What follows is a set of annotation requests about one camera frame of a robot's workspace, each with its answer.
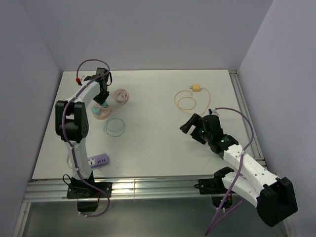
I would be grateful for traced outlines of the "blue adapter plug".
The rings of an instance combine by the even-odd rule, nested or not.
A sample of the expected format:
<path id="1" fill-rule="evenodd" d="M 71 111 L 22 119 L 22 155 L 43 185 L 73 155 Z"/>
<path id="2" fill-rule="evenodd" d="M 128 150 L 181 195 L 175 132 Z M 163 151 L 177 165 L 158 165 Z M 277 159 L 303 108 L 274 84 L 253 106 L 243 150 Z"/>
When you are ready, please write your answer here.
<path id="1" fill-rule="evenodd" d="M 107 108 L 109 105 L 108 105 L 108 103 L 106 101 L 104 101 L 101 106 L 104 107 L 104 108 Z"/>

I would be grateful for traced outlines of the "teal charger plug with cable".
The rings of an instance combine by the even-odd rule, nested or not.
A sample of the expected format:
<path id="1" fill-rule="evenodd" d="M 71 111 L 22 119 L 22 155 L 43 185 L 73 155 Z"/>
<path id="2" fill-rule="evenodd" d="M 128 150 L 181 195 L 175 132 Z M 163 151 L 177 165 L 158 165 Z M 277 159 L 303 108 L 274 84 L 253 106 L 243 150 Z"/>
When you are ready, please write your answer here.
<path id="1" fill-rule="evenodd" d="M 96 117 L 101 115 L 101 111 L 100 111 L 99 107 L 93 106 L 91 108 L 91 111 L 92 111 L 93 115 L 96 116 Z"/>

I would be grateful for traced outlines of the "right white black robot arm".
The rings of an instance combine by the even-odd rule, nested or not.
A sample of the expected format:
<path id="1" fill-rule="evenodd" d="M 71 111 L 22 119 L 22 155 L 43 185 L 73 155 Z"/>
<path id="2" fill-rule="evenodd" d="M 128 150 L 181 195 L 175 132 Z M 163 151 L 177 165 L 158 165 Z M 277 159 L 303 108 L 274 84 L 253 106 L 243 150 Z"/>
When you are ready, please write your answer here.
<path id="1" fill-rule="evenodd" d="M 211 151 L 230 164 L 213 174 L 213 178 L 199 179 L 195 188 L 201 195 L 236 193 L 251 203 L 268 226 L 273 227 L 298 211 L 292 182 L 279 178 L 260 165 L 246 153 L 241 144 L 231 135 L 224 133 L 215 112 L 201 117 L 193 114 L 180 127 L 191 137 L 207 144 Z"/>

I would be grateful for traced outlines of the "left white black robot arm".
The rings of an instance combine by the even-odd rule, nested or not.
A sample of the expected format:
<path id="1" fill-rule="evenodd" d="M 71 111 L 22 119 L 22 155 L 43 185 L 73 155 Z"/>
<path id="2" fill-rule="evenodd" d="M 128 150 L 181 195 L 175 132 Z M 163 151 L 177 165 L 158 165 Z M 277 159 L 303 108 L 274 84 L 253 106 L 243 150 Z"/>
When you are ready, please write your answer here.
<path id="1" fill-rule="evenodd" d="M 92 169 L 88 164 L 85 144 L 89 132 L 86 107 L 91 102 L 104 104 L 109 96 L 109 81 L 112 81 L 110 72 L 105 68 L 97 68 L 95 75 L 87 76 L 74 95 L 55 103 L 55 131 L 71 153 L 72 177 L 76 180 L 85 179 L 78 189 L 84 197 L 91 197 L 96 192 L 96 184 L 88 180 Z"/>

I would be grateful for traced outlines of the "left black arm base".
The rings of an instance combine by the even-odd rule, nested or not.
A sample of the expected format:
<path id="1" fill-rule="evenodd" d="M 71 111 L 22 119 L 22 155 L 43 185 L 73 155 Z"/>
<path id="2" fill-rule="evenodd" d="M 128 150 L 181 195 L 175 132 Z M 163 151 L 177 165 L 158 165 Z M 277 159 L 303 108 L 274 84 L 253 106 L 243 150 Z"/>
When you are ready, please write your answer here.
<path id="1" fill-rule="evenodd" d="M 64 174 L 62 179 L 68 186 L 66 199 L 76 199 L 79 212 L 95 212 L 101 198 L 108 200 L 106 210 L 109 208 L 112 182 L 95 182 L 93 173 L 88 179 L 85 179 L 89 185 L 81 179 L 70 177 L 68 174 Z"/>

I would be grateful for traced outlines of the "round pink power strip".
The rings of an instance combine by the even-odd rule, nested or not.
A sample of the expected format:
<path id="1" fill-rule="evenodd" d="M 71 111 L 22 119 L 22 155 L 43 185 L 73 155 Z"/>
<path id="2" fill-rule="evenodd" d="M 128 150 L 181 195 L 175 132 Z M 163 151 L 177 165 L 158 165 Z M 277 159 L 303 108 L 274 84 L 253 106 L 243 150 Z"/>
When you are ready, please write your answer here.
<path id="1" fill-rule="evenodd" d="M 104 119 L 108 118 L 111 115 L 112 110 L 109 107 L 104 108 L 102 106 L 97 106 L 97 105 L 95 105 L 95 107 L 99 107 L 99 109 L 101 111 L 101 115 L 100 116 L 96 117 L 96 116 L 93 115 L 96 119 L 104 120 Z"/>

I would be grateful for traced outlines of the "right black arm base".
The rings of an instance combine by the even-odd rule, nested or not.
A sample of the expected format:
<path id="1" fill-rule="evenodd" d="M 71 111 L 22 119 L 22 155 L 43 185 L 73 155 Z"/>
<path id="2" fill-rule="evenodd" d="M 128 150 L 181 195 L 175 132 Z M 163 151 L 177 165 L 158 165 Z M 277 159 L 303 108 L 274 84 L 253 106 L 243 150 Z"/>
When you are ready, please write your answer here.
<path id="1" fill-rule="evenodd" d="M 227 191 L 223 184 L 216 181 L 216 178 L 198 179 L 194 188 L 199 190 L 200 195 L 211 195 L 212 203 L 216 208 L 219 207 Z"/>

